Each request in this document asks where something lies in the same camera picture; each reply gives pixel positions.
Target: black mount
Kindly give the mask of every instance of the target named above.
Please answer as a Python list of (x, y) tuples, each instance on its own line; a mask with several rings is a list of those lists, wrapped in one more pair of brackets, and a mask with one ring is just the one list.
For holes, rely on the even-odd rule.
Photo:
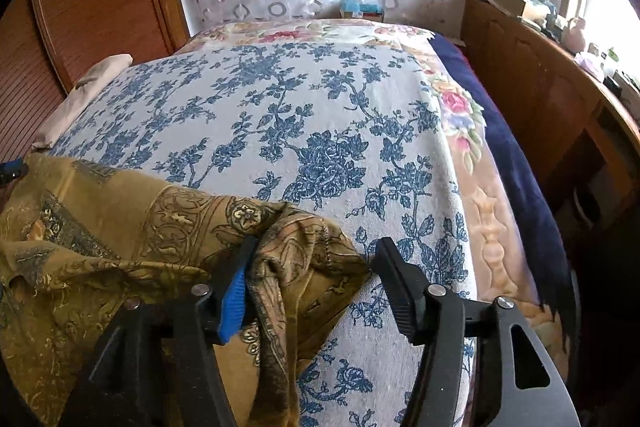
[(0, 163), (0, 188), (5, 188), (9, 183), (27, 175), (29, 167), (22, 159), (7, 163)]
[(478, 339), (479, 352), (471, 425), (580, 426), (554, 363), (510, 298), (471, 301), (430, 283), (389, 237), (378, 241), (371, 267), (398, 330), (414, 346), (425, 346), (401, 427), (453, 425), (465, 337)]
[[(256, 246), (255, 237), (245, 238), (238, 254), (187, 297), (164, 305), (127, 299), (81, 369), (58, 427), (166, 427), (165, 338), (175, 340), (184, 427), (237, 427), (211, 344), (223, 344), (218, 334), (222, 298)], [(453, 425), (465, 337), (477, 337), (479, 351), (471, 425), (579, 427), (553, 362), (511, 299), (459, 298), (406, 263), (390, 238), (380, 239), (376, 250), (371, 266), (380, 275), (399, 331), (414, 346), (425, 346), (401, 427)], [(41, 426), (15, 391), (1, 357), (0, 391), (6, 398), (0, 427)]]

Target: metal screw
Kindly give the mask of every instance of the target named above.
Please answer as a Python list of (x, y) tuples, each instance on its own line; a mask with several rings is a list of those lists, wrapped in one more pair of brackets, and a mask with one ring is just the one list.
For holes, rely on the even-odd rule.
[(500, 295), (495, 301), (498, 303), (498, 306), (500, 306), (500, 308), (504, 308), (505, 310), (510, 310), (515, 306), (515, 303), (510, 298), (505, 297), (504, 295)]
[(194, 284), (191, 287), (191, 294), (195, 295), (196, 297), (202, 297), (207, 293), (209, 293), (209, 287), (204, 282), (201, 282), (200, 284)]
[(442, 297), (447, 293), (447, 289), (442, 284), (430, 284), (427, 291), (435, 297)]
[(124, 307), (129, 311), (137, 310), (140, 304), (142, 304), (140, 297), (129, 297), (124, 301)]

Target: wooden wardrobe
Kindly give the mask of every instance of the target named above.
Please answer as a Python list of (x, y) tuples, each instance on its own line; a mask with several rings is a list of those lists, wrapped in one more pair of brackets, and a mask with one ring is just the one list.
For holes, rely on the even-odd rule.
[(187, 38), (180, 0), (12, 0), (0, 18), (0, 162), (29, 150), (96, 62), (166, 57)]

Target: pillow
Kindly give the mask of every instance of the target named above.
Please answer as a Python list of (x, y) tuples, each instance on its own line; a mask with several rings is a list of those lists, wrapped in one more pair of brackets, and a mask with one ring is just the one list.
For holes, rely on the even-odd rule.
[(127, 69), (133, 58), (129, 54), (111, 55), (92, 66), (78, 80), (76, 87), (36, 131), (34, 149), (51, 149), (64, 132), (82, 114), (116, 76)]

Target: brown paisley fabric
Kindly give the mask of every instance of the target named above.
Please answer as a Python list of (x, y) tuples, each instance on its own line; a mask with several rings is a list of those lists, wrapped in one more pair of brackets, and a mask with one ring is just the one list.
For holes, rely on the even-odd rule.
[[(56, 425), (124, 299), (185, 294), (248, 234), (261, 237), (246, 272), (257, 320), (215, 346), (218, 365), (240, 426), (298, 424), (296, 375), (367, 276), (336, 225), (288, 203), (211, 196), (137, 171), (38, 154), (27, 163), (0, 214), (0, 349), (44, 425)], [(168, 414), (181, 425), (169, 388)]]

